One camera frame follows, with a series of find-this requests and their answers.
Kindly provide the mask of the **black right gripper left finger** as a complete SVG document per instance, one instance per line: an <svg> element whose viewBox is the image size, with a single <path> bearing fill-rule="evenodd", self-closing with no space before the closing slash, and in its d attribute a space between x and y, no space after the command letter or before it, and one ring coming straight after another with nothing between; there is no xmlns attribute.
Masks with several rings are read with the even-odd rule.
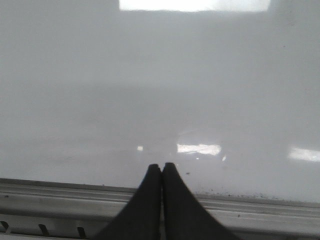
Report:
<svg viewBox="0 0 320 240"><path fill-rule="evenodd" d="M130 201L93 238L95 240L158 240L161 200L162 173L157 164L151 164Z"/></svg>

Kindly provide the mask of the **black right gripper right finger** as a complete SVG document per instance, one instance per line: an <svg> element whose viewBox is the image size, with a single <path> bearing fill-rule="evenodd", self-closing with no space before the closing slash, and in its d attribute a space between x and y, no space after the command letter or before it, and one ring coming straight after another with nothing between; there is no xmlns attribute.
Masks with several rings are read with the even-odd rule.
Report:
<svg viewBox="0 0 320 240"><path fill-rule="evenodd" d="M168 240L238 240L199 203L183 182L176 165L162 170L165 237Z"/></svg>

